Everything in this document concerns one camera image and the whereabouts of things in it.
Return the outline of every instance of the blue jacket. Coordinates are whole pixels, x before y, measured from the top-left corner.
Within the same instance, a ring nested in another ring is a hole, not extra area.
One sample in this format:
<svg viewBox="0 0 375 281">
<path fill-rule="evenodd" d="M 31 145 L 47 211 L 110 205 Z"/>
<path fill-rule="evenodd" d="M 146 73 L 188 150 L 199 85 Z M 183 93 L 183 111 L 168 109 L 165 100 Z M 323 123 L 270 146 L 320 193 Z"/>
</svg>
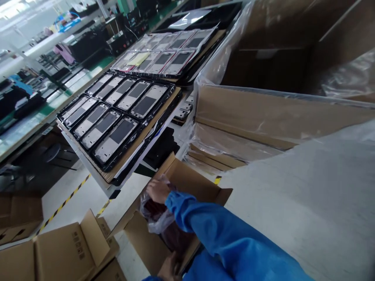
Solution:
<svg viewBox="0 0 375 281">
<path fill-rule="evenodd" d="M 224 207 L 174 191 L 165 205 L 175 214 L 178 226 L 194 232 L 205 247 L 184 281 L 312 280 L 294 258 Z"/>
</svg>

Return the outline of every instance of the blue sleeve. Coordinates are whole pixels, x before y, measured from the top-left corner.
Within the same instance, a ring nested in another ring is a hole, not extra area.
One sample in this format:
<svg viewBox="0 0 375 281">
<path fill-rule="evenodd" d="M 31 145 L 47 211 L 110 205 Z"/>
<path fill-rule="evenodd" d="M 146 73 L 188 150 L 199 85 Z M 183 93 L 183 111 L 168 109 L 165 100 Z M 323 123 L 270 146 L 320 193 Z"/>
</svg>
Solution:
<svg viewBox="0 0 375 281">
<path fill-rule="evenodd" d="M 312 280 L 295 259 L 224 207 L 174 191 L 165 205 L 236 280 Z"/>
<path fill-rule="evenodd" d="M 149 276 L 149 277 L 143 279 L 142 281 L 163 281 L 163 279 L 161 279 L 157 276 Z"/>
</svg>

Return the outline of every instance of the white floor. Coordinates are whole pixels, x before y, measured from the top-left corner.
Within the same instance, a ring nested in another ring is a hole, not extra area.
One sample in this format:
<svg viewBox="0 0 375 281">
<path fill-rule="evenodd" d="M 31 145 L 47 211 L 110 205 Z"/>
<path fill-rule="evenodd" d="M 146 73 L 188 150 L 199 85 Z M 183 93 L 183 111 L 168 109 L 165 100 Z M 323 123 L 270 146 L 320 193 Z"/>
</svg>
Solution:
<svg viewBox="0 0 375 281">
<path fill-rule="evenodd" d="M 234 189 L 226 207 L 296 258 L 316 280 L 374 280 L 373 132 L 374 123 L 348 128 L 284 155 L 227 172 L 219 184 Z M 43 197 L 46 219 L 87 175 L 83 166 L 69 171 Z M 138 174 L 131 176 L 102 214 L 110 228 L 148 180 Z M 98 213 L 106 202 L 100 187 L 89 178 L 43 232 L 80 221 L 89 208 Z M 127 280 L 148 276 L 126 236 L 120 233 L 116 239 L 120 244 L 118 260 Z"/>
</svg>

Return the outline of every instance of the hand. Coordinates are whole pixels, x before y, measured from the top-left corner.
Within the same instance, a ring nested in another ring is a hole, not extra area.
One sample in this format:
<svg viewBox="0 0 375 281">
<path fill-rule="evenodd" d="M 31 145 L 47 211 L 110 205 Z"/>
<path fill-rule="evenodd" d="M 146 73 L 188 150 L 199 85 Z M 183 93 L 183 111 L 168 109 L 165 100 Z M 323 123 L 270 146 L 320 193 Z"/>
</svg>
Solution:
<svg viewBox="0 0 375 281">
<path fill-rule="evenodd" d="M 178 271 L 177 264 L 177 253 L 173 252 L 169 257 L 167 257 L 161 267 L 157 276 L 163 281 L 181 281 L 181 276 L 177 275 Z"/>
<path fill-rule="evenodd" d="M 151 199 L 160 204 L 165 204 L 171 190 L 168 185 L 158 180 L 152 180 L 148 183 L 146 191 Z"/>
</svg>

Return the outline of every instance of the open cardboard box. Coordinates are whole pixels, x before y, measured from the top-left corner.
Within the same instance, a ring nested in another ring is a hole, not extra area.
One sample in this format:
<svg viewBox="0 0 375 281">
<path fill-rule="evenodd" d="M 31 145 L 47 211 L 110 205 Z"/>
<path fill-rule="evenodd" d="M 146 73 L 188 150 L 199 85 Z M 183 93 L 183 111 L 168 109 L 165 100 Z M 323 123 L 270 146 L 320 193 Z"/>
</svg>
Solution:
<svg viewBox="0 0 375 281">
<path fill-rule="evenodd" d="M 373 1 L 354 2 L 255 1 L 197 77 L 195 122 L 285 151 L 375 118 L 372 103 L 310 95 L 375 47 Z"/>
<path fill-rule="evenodd" d="M 208 173 L 218 174 L 283 153 L 265 144 L 200 123 L 195 123 L 193 130 L 194 139 L 190 141 L 188 156 L 185 158 Z"/>
<path fill-rule="evenodd" d="M 120 171 L 120 169 L 123 167 L 123 165 L 127 162 L 127 160 L 132 156 L 132 154 L 136 151 L 136 149 L 141 145 L 142 141 L 146 138 L 148 133 L 152 130 L 154 125 L 156 124 L 157 120 L 163 115 L 163 113 L 166 111 L 166 109 L 171 105 L 173 100 L 177 97 L 177 95 L 180 93 L 181 88 L 176 87 L 173 94 L 167 99 L 165 104 L 160 108 L 160 110 L 157 112 L 157 114 L 154 116 L 154 118 L 148 123 L 146 128 L 143 129 L 139 137 L 134 141 L 132 146 L 127 150 L 127 152 L 124 154 L 124 156 L 121 158 L 121 160 L 118 161 L 116 166 L 109 172 L 103 172 L 98 165 L 95 163 L 94 160 L 88 155 L 88 153 L 82 148 L 82 146 L 78 143 L 78 141 L 74 138 L 74 136 L 68 131 L 68 129 L 57 119 L 56 122 L 60 125 L 61 129 L 67 134 L 67 136 L 75 143 L 75 145 L 78 147 L 78 149 L 83 153 L 83 155 L 90 161 L 90 163 L 93 165 L 93 167 L 100 173 L 100 175 L 103 177 L 103 179 L 107 183 L 111 183 L 111 181 L 114 179 L 116 174 Z"/>
<path fill-rule="evenodd" d="M 114 258 L 95 278 L 95 281 L 126 281 L 126 278 L 117 259 Z"/>
<path fill-rule="evenodd" d="M 29 237 L 42 222 L 38 194 L 0 193 L 0 245 Z"/>
<path fill-rule="evenodd" d="M 80 224 L 0 251 L 0 280 L 92 280 L 119 251 L 109 233 L 104 219 L 89 210 Z"/>
<path fill-rule="evenodd" d="M 89 210 L 80 224 L 36 236 L 38 280 L 91 280 L 119 250 L 115 239 L 104 235 L 108 226 L 101 225 Z"/>
<path fill-rule="evenodd" d="M 166 175 L 169 181 L 177 187 L 178 191 L 189 193 L 201 202 L 215 202 L 224 206 L 232 193 L 232 189 L 218 187 L 176 159 L 173 153 L 167 158 L 153 178 L 158 179 L 162 174 Z M 146 219 L 138 212 L 141 194 L 116 224 L 111 235 L 124 231 L 150 274 L 157 275 L 165 258 L 171 252 L 157 234 L 149 233 Z M 182 257 L 180 272 L 189 263 L 199 246 L 200 241 L 195 236 Z"/>
</svg>

